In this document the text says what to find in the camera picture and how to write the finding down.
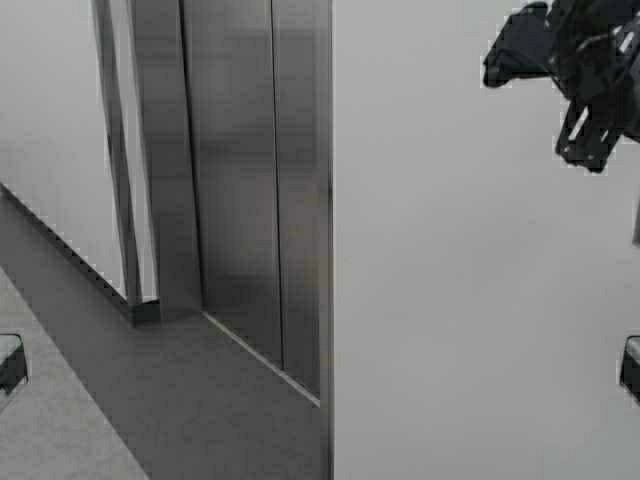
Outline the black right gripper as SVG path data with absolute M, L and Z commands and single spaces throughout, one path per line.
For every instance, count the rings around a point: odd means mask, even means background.
M 547 66 L 569 110 L 556 153 L 599 174 L 626 136 L 639 139 L 639 3 L 553 1 Z

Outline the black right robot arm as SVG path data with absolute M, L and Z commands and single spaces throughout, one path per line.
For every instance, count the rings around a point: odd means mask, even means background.
M 534 1 L 512 13 L 483 61 L 483 83 L 549 78 L 569 102 L 555 152 L 602 173 L 622 138 L 639 140 L 639 4 Z

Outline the silver robot base right corner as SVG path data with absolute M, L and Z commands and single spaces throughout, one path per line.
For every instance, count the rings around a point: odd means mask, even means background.
M 626 339 L 621 360 L 619 381 L 622 386 L 639 401 L 639 336 Z

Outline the silver robot base left corner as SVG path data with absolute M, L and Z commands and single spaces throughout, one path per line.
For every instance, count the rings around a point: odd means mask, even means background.
M 1 391 L 10 396 L 29 379 L 26 351 L 22 336 L 17 333 L 1 335 Z

